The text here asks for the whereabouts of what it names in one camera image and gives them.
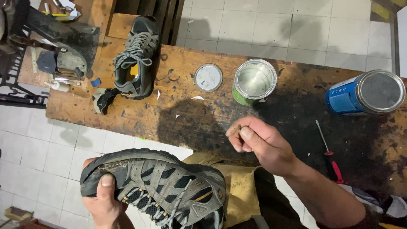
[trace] white bottle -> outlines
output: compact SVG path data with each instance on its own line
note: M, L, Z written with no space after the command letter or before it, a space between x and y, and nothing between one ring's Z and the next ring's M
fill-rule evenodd
M54 89L54 90L60 90L60 91L64 91L64 92L68 92L71 87L69 84L64 84L64 83L61 83L58 81L44 82L44 84L52 87L52 89Z

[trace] shoe sole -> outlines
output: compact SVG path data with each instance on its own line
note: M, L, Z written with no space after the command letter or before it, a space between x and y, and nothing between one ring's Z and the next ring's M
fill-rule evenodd
M160 160L160 161L165 161L168 163L172 163L174 165L180 166L181 168L186 169L189 172L192 173L199 173L199 172L215 172L218 175L220 175L223 179L225 180L225 177L223 174L207 165L200 165L200 164L186 164L182 161L180 161L176 156L166 152L166 151L158 151L158 150L150 150L150 149L128 149L128 150L121 150L115 153L110 153L110 154L105 154L96 160L92 161L87 165L81 174L81 179L80 179L80 184L82 185L83 182L89 177L89 175L100 165L107 164L107 163L113 163L113 162L118 162L118 161L123 161L127 159L150 159L150 160ZM91 193L92 190L83 190L84 193Z

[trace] shoe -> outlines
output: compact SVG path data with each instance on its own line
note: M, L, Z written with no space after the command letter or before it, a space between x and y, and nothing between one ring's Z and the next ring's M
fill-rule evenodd
M113 59L114 86L128 99L144 99L153 91L154 77L148 71L151 57L159 44L159 30L151 16L139 16L127 37L125 50ZM138 68L134 79L128 79L131 68Z
M189 165L164 151L128 149L105 154L81 175L82 196L95 197L100 178L116 178L116 198L132 204L162 229L221 229L225 178L210 166Z

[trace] shoelace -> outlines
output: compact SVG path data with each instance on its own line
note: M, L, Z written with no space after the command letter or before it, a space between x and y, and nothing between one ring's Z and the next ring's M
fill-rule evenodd
M132 202L131 205L133 205L134 207L137 207L137 204L140 202L140 200L147 196L149 198L149 201L147 202L146 206L140 208L139 210L142 212L145 212L148 207L156 206L157 211L155 212L155 214L153 216L150 216L150 219L155 222L155 220L158 220L161 215L164 215L165 218L159 222L156 222L155 224L160 227L167 226L169 229L173 229L174 218L176 216L182 215L184 213L183 211L177 211L177 210L179 207L179 203L181 202L182 196L184 196L191 181L192 180L190 179L189 182L187 183L187 185L185 186L184 190L179 194L177 201L175 202L175 205L174 205L174 210L171 212L170 216L168 216L168 214L166 214L165 211L162 211L161 207L156 202L151 201L151 199L152 199L151 196L148 193L144 193L144 190L142 190L142 189L139 189L141 191L140 196L134 202ZM187 222L188 222L188 216L186 216L182 220L182 222L180 222L180 224L181 224L180 229L184 229L186 227Z
M145 66L150 66L153 63L152 60L149 58L141 59L142 58L141 46L144 44L144 42L147 40L149 36L151 36L149 32L139 33L137 37L133 39L133 41L130 43L127 49L117 54L117 56L112 60L112 64L114 65L114 71L112 74L114 74L116 70L119 69L120 67L123 67L125 69L130 67L132 65L130 63L123 64L123 62L129 57L135 59L138 62L143 63Z

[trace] open can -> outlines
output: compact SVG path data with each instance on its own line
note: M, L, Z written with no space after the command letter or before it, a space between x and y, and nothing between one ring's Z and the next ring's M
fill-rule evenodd
M245 61L236 71L232 88L233 98L250 106L269 96L277 85L274 67L262 59Z
M386 70L373 70L333 85L325 94L328 109L341 115L385 114L405 99L403 81Z

